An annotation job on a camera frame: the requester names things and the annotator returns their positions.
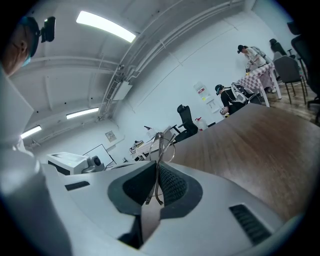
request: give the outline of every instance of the white wall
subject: white wall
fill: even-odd
[[[193,86],[202,82],[223,106],[215,86],[230,85],[245,75],[247,60],[237,54],[238,45],[257,46],[273,58],[269,39],[274,37],[252,11],[239,10],[221,13],[182,35],[143,70],[116,109],[113,118],[125,134],[117,147],[126,154],[134,140],[145,138],[144,126],[163,130],[180,125],[180,104],[190,107],[193,119],[221,121],[220,113],[211,113]]]
[[[113,131],[117,138],[113,142],[109,142],[105,135],[110,131]],[[124,135],[119,131],[117,125],[105,120],[98,123],[85,124],[83,127],[67,131],[42,143],[41,146],[35,147],[32,152],[41,163],[47,164],[47,154],[69,152],[83,155],[102,144],[115,162],[121,164],[123,156],[117,152],[115,145],[123,139]]]
[[[291,40],[295,38],[296,35],[290,32],[287,25],[287,23],[292,22],[293,19],[279,3],[275,0],[257,0],[252,11],[274,32],[276,35],[275,39],[282,45],[287,54],[289,54],[289,52],[287,52],[289,49],[292,49],[292,54],[295,53],[291,45]]]

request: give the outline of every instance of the ceiling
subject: ceiling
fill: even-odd
[[[117,101],[103,100],[115,78],[135,85],[164,47],[217,12],[244,0],[46,0],[29,12],[39,26],[56,17],[55,39],[39,43],[30,64],[11,78],[34,109],[25,138],[36,146],[88,122],[108,118]],[[106,31],[76,23],[80,11],[104,17],[136,35],[129,43]],[[66,119],[66,114],[100,107],[99,114]]]

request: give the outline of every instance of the black office chair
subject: black office chair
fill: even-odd
[[[292,34],[299,35],[300,31],[295,26],[293,22],[288,23],[288,27]],[[308,108],[310,107],[310,104],[320,104],[320,72],[317,69],[317,63],[312,58],[312,54],[308,48],[307,41],[304,39],[303,35],[299,35],[291,40],[291,45],[293,49],[297,52],[297,54],[300,56],[300,58],[303,60],[306,70],[304,70],[304,65],[301,63],[301,67],[303,69],[304,76],[306,78],[306,82],[309,85],[310,89],[315,92],[316,97],[314,100],[310,100],[307,102]],[[317,123],[319,121],[320,117],[320,109],[315,117],[315,122]]]
[[[271,50],[273,51],[273,53],[279,52],[281,53],[283,56],[287,55],[287,53],[285,52],[285,50],[282,48],[281,44],[274,38],[272,38],[271,40],[269,40],[270,42],[270,47]],[[292,49],[289,49],[288,52],[290,53],[290,57],[291,58],[296,58],[296,55],[291,54]]]
[[[175,129],[178,132],[178,135],[175,137],[175,141],[181,142],[184,139],[189,138],[192,135],[195,135],[198,132],[198,127],[192,121],[189,106],[180,105],[178,106],[176,111],[180,114],[182,120],[182,124],[179,125],[178,128],[183,126],[185,130],[183,132],[180,132],[176,127],[177,125],[171,127],[170,130]]]

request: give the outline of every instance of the table leg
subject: table leg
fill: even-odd
[[[267,94],[265,92],[265,89],[262,87],[262,89],[260,89],[261,92],[262,92],[262,95],[263,95],[263,98],[264,98],[264,101],[265,101],[265,105],[269,108],[270,105],[269,105],[269,101],[268,101],[268,98],[267,98]]]
[[[274,86],[276,88],[276,93],[278,94],[278,99],[282,99],[282,95],[281,95],[281,92],[280,92],[279,84],[278,84],[277,79],[275,78],[274,72],[270,71],[270,75],[271,75],[271,79],[272,79],[272,81],[274,83]]]

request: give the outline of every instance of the wooden floor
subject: wooden floor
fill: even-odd
[[[304,102],[304,95],[301,87],[301,83],[294,83],[293,84],[295,96],[291,84],[288,84],[288,89],[291,97],[290,104],[289,96],[287,93],[287,89],[284,83],[281,81],[279,82],[279,88],[281,91],[282,99],[278,99],[277,93],[267,93],[267,98],[270,104],[270,107],[276,109],[282,109],[289,113],[294,114],[295,116],[301,117],[305,120],[308,120],[312,123],[315,123],[317,112],[319,111],[320,105],[319,104],[311,104],[310,109],[307,108]],[[307,93],[306,101],[311,101],[316,97],[316,94],[310,89],[307,85]]]

